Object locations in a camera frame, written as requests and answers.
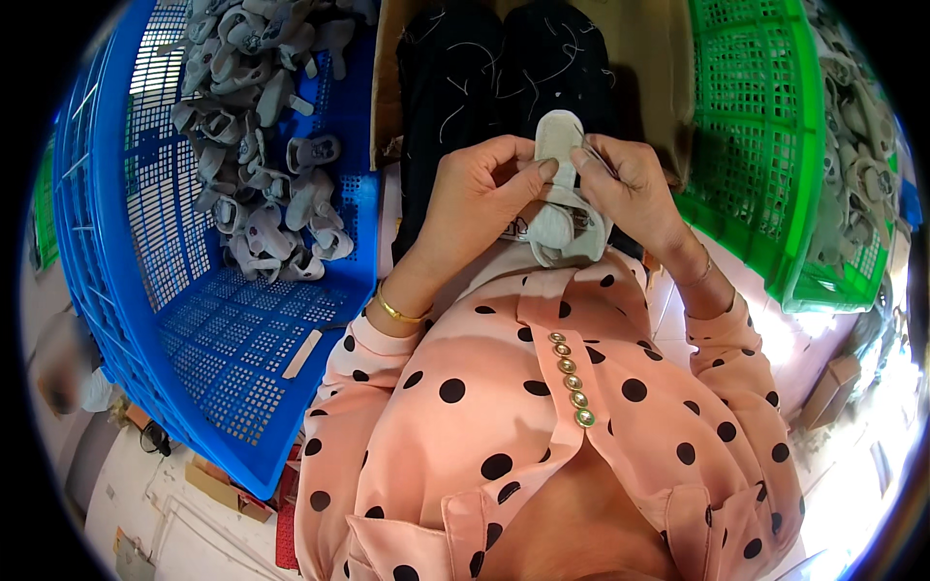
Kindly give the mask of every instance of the button placket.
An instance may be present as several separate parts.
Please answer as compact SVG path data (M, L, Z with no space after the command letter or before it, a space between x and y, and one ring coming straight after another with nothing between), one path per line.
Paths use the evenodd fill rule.
M584 429L594 425L594 414L588 409L588 396L581 392L581 378L575 375L578 366L568 358L572 350L565 344L565 336L561 333L549 333L549 341L554 343L552 350L559 359L556 366L565 374L565 387L569 390L568 401L576 408L575 421Z

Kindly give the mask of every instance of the woman's right hand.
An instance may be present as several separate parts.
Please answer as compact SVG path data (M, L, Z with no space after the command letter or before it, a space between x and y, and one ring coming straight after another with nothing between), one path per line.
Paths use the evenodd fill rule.
M645 143L620 141L598 134L585 137L617 170L620 181L613 179L589 152L575 148L572 164L581 176L582 195L662 262L692 233L671 199L656 152Z

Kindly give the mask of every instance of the gold button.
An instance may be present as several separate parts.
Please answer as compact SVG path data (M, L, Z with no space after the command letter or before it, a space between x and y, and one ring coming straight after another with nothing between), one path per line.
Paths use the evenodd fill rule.
M575 362L570 359L560 359L559 360L559 369L562 370L562 373L572 374L575 373L575 370L578 369L575 367Z
M572 391L572 394L569 396L569 399L572 402L572 405L581 409L582 407L588 407L588 396L580 391Z
M581 389L581 377L565 376L565 386L572 391Z
M591 410L579 409L575 412L575 421L582 428L590 428L594 425L594 414L591 413Z

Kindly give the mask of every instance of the tiled floor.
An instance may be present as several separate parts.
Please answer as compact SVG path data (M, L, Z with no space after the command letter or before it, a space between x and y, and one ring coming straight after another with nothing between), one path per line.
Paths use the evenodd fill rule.
M696 235L749 303L755 328L763 338L762 351L772 364L781 414L791 418L801 409L823 367L845 342L857 315L785 314L765 293L761 276L703 233L696 231ZM667 273L653 278L646 299L656 346L670 361L687 369L688 357L695 348L684 340L684 306Z

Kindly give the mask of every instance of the fingernail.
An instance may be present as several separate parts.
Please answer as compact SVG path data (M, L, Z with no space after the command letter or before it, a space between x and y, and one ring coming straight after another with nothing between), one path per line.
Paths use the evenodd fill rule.
M539 177L543 181L549 181L555 177L555 174L559 171L559 160L554 157L550 157L543 163L539 164Z
M588 153L584 148L573 147L572 148L572 165L575 166L575 169L581 171L581 168L591 159L591 154Z

